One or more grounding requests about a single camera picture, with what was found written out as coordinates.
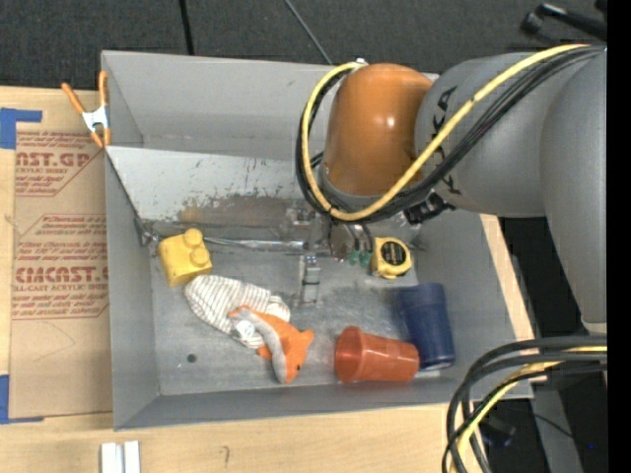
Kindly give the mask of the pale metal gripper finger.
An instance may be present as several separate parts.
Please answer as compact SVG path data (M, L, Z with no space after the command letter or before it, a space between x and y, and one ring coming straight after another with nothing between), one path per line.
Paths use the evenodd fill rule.
M315 304L318 300L321 268L314 254L300 259L299 305Z
M288 208L286 210L287 223L292 227L307 227L316 218L316 212L308 208Z

